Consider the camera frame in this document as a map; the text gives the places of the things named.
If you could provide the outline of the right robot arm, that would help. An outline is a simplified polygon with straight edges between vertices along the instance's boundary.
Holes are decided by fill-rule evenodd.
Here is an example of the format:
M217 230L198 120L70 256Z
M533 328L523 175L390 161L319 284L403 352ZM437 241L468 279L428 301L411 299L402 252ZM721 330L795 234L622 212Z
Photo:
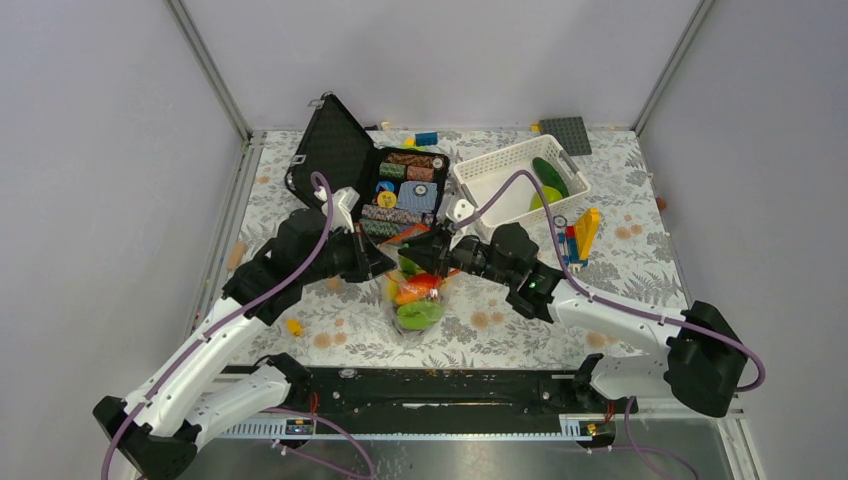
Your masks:
M673 397L721 418L753 358L715 306L696 301L676 311L589 287L540 260L538 245L516 222L482 240L459 235L446 219L409 238L399 253L431 274L455 269L506 286L507 304L525 318L598 327L637 348L637 356L593 354L581 364L573 396L589 412L625 397Z

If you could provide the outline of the clear zip bag orange zipper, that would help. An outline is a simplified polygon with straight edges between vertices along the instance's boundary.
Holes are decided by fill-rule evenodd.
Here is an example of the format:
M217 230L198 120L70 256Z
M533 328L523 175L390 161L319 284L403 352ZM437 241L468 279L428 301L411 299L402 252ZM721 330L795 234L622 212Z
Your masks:
M416 224L378 246L396 261L396 268L381 277L382 305L401 336L422 335L444 317L451 278L460 273L458 269L450 269L445 276L426 273L418 264L398 254L407 240L428 230L427 226Z

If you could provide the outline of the green toy apple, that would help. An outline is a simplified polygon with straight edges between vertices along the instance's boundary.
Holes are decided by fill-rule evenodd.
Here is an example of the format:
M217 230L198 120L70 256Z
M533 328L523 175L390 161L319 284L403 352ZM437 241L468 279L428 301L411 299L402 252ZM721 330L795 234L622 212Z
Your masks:
M545 199L545 201L548 204L553 204L553 203L556 203L556 202L562 200L563 195L558 189L556 189L554 187L543 186L542 187L542 194L536 193L536 194L533 195L531 202L530 202L530 205L529 205L529 210L535 211L535 210L538 210L538 209L542 209L543 208L543 199Z

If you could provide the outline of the red orange toy mango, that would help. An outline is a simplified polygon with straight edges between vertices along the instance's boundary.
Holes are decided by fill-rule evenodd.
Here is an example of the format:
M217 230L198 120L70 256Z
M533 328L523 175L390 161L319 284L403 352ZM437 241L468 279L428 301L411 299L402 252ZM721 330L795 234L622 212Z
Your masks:
M439 296L443 279L432 274L420 273L399 283L399 292L394 303L403 306Z

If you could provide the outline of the dark green toy cucumber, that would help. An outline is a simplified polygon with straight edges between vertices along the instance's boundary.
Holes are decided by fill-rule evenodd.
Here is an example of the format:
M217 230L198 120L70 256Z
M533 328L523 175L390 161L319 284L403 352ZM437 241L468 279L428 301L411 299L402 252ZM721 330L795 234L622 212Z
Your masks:
M534 172L544 186L557 190L563 198L570 196L563 177L547 160L541 157L535 157L531 164Z

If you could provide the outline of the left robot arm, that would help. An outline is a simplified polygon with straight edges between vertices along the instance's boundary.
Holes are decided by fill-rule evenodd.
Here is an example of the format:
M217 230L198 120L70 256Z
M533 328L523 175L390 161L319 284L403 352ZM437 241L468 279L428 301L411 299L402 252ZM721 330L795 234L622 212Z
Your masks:
M143 385L106 396L93 415L146 479L176 479L210 440L260 411L288 411L315 400L312 374L289 354L274 354L248 377L207 399L203 390L232 357L302 298L306 286L332 277L367 282L393 269L354 223L358 193L319 188L318 209L300 209L275 237L236 269L198 329Z

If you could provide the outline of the light green toy pepper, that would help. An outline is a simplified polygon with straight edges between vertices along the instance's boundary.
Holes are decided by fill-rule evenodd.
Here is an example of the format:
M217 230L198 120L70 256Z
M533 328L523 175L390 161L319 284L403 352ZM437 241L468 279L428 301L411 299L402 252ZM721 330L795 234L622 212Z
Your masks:
M399 326L405 330L426 330L444 315L442 304L432 301L416 301L400 306L396 311Z

